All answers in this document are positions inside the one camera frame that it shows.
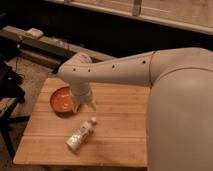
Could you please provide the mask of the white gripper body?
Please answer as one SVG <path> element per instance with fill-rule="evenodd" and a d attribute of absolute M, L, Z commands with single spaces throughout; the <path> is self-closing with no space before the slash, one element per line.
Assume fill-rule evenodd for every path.
<path fill-rule="evenodd" d="M 75 104 L 86 104 L 92 101 L 92 90 L 89 83 L 71 84 L 70 92 Z"/>

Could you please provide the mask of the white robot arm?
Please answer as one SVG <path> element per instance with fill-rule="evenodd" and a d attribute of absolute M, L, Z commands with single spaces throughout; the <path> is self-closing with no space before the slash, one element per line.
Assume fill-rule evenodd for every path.
<path fill-rule="evenodd" d="M 156 50 L 99 63 L 77 53 L 58 76 L 77 106 L 92 101 L 92 82 L 150 87 L 148 171 L 213 171 L 213 51 Z"/>

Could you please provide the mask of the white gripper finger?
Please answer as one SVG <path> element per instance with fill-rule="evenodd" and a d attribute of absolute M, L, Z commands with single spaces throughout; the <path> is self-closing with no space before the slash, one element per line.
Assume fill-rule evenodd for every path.
<path fill-rule="evenodd" d="M 93 111 L 96 111 L 96 103 L 95 103 L 94 100 L 89 101 L 89 102 L 87 103 L 87 106 L 89 106 Z"/>
<path fill-rule="evenodd" d="M 77 112 L 78 112 L 78 110 L 79 110 L 79 108 L 80 108 L 80 104 L 73 104 L 73 108 L 72 108 L 72 112 L 74 113 L 74 114 L 76 114 Z"/>

